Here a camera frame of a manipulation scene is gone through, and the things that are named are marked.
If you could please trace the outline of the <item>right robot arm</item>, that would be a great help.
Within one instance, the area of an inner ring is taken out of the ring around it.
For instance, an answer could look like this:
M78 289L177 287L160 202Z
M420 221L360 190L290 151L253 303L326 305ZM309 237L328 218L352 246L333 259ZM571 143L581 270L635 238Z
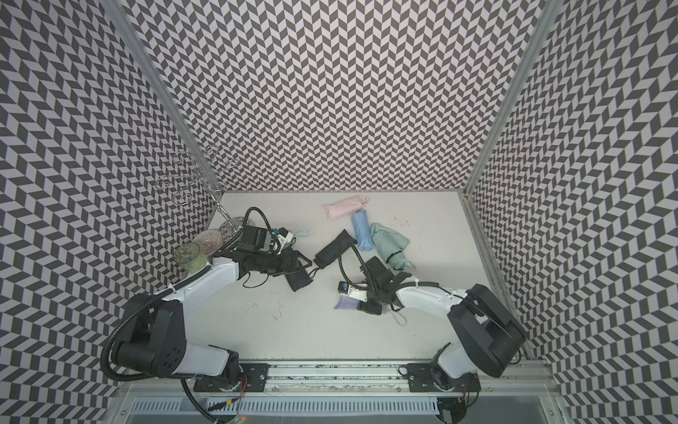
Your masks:
M475 284L453 290L407 272L395 274L378 258L364 260L355 245L342 249L337 264L341 284L346 286L343 297L364 295L356 300L358 311L371 316L391 313L405 324L401 311L417 309L450 323L456 338L441 347L423 371L411 376L412 380L425 378L425 389L479 389L478 372L499 378L523 360L526 332L488 287Z

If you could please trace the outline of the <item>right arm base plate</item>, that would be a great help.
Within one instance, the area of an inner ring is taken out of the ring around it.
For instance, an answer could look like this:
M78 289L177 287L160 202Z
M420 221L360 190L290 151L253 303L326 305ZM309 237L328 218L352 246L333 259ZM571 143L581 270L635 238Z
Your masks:
M417 362L399 366L397 372L408 383L410 392L450 392L466 395L481 391L480 378L476 373L453 378L439 366Z

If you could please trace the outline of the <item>mint green sleeved umbrella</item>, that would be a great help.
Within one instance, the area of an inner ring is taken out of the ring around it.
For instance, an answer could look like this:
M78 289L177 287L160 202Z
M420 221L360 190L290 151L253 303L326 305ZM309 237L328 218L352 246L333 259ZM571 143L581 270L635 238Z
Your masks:
M411 240L378 223L371 224L370 232L377 254L388 266L398 271L416 269L416 266L406 258L404 253Z

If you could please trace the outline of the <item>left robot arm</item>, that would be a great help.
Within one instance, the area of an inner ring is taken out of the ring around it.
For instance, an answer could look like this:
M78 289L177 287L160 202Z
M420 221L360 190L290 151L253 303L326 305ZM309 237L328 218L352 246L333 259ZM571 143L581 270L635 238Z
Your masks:
M312 261L295 250L296 237L269 222L243 223L213 254L195 242L176 250L188 266L186 278L159 293L141 293L124 306L123 317L102 346L100 367L116 382L150 378L205 378L217 390L245 388L237 352L189 341L185 321L207 300L242 277L301 277Z

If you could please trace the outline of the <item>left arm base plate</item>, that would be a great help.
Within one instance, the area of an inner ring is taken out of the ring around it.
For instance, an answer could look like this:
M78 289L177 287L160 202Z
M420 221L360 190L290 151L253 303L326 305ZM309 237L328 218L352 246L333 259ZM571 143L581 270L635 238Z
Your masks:
M265 362L228 367L221 376L199 376L194 383L198 393L264 392L270 365Z

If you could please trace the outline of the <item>lavender sleeved umbrella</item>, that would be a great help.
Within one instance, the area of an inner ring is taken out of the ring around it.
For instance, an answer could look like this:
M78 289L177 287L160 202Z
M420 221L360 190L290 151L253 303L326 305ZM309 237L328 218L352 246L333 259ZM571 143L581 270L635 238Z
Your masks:
M370 306L367 303L356 300L351 297L341 296L334 307L335 310L352 310L370 314L371 316L391 316L397 325L404 327L407 325L407 319L398 311L391 307L382 306L381 312L376 312L376 306Z

